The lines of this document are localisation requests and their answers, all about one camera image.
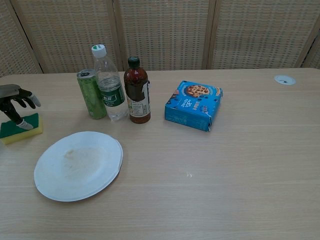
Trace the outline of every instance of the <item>table surface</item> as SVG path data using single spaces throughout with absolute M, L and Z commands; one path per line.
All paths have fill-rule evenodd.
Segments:
M 275 75 L 296 79 L 292 86 Z M 90 119 L 75 73 L 11 75 L 31 90 L 44 132 L 0 144 L 0 239 L 300 240 L 320 238 L 320 71 L 149 71 L 152 117 Z M 211 132 L 164 119 L 182 80 L 223 88 Z M 17 109 L 21 115 L 31 108 Z M 0 114 L 0 122 L 7 121 Z M 81 131 L 122 144 L 118 177 L 100 193 L 57 202 L 34 185 L 41 154 Z

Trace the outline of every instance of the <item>robotic hand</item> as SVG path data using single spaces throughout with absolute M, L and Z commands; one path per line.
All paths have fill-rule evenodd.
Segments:
M 19 128 L 33 129 L 34 127 L 31 124 L 20 117 L 11 100 L 15 100 L 23 108 L 27 107 L 25 103 L 27 102 L 31 108 L 35 109 L 36 106 L 41 106 L 38 98 L 32 92 L 22 89 L 19 85 L 0 85 L 0 111 L 4 112 Z

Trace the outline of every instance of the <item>black bottle cap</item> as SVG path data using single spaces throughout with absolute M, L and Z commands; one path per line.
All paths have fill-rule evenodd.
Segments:
M 128 58 L 128 64 L 130 68 L 138 68 L 140 66 L 140 59 L 137 56 L 131 56 Z

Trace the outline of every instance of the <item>hot sauce bottle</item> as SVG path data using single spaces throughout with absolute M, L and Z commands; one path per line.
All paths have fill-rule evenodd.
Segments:
M 148 75 L 140 67 L 137 56 L 128 58 L 129 69 L 124 73 L 124 88 L 128 102 L 130 120 L 144 124 L 150 120 L 150 98 Z

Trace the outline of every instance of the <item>green can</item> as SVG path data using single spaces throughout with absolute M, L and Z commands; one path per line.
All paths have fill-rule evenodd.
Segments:
M 106 107 L 96 81 L 96 71 L 84 69 L 76 74 L 85 105 L 93 119 L 101 119 L 107 115 Z

